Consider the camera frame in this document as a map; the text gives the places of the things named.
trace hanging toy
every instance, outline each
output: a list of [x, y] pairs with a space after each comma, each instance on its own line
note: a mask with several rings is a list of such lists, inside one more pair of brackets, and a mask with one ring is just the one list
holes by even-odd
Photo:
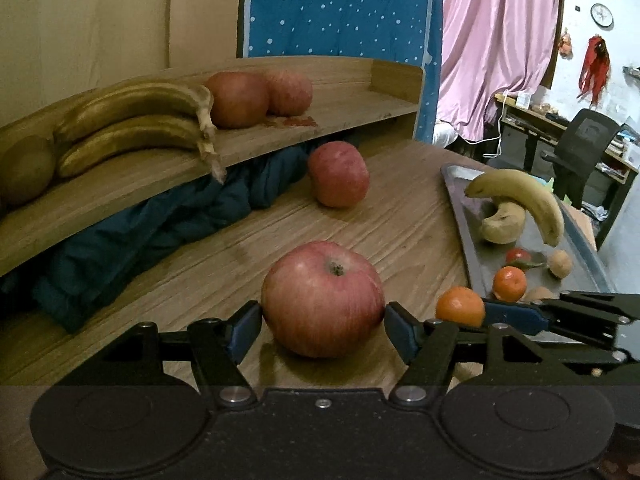
[[564, 28], [564, 33], [560, 37], [560, 41], [558, 42], [558, 52], [562, 57], [569, 57], [573, 53], [573, 47], [571, 46], [571, 36], [569, 35], [569, 31]]
[[580, 72], [578, 98], [591, 91], [591, 106], [598, 104], [600, 92], [609, 79], [609, 53], [607, 45], [601, 36], [593, 36], [589, 40], [587, 53]]

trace baking tray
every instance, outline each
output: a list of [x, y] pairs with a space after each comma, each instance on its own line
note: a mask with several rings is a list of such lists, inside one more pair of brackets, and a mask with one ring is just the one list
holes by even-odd
[[527, 290], [535, 286], [546, 286], [556, 296], [561, 290], [581, 292], [615, 292], [607, 271], [598, 254], [588, 242], [574, 219], [564, 206], [564, 237], [556, 248], [545, 245], [532, 216], [527, 219], [522, 236], [514, 243], [497, 245], [487, 242], [479, 235], [483, 218], [495, 213], [491, 199], [468, 198], [465, 188], [469, 181], [482, 171], [447, 164], [442, 167], [442, 176], [447, 186], [453, 212], [462, 240], [466, 260], [466, 272], [470, 287], [483, 298], [492, 298], [491, 290], [495, 273], [504, 265], [506, 252], [512, 247], [529, 251], [533, 259], [546, 261], [554, 249], [564, 249], [574, 261], [574, 268], [564, 280], [553, 277], [545, 267], [527, 271]]

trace white wall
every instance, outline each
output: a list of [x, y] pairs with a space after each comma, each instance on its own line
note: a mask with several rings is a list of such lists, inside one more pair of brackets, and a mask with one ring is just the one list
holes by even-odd
[[[601, 3], [613, 13], [612, 30], [603, 30], [591, 19], [591, 6]], [[636, 34], [640, 17], [640, 0], [564, 0], [562, 27], [567, 27], [574, 48], [573, 59], [558, 57], [556, 74], [550, 90], [541, 88], [536, 100], [558, 108], [561, 115], [573, 119], [581, 108], [587, 108], [591, 94], [581, 100], [578, 79], [589, 38], [600, 34], [607, 43], [611, 61], [609, 83], [600, 95], [596, 108], [622, 123], [630, 115], [640, 122], [640, 81], [622, 73], [622, 67], [640, 66], [640, 34]]]
[[168, 66], [168, 0], [0, 0], [0, 126]]

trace kiwi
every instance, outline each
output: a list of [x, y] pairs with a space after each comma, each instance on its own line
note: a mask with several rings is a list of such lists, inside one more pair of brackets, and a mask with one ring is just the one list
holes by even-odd
[[16, 142], [0, 158], [0, 200], [19, 206], [45, 192], [56, 171], [52, 142], [29, 136]]

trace wall clock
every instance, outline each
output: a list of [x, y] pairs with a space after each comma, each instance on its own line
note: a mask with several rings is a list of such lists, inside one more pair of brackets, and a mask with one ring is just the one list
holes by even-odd
[[591, 17], [599, 27], [607, 28], [613, 25], [613, 14], [606, 5], [593, 4], [591, 7]]

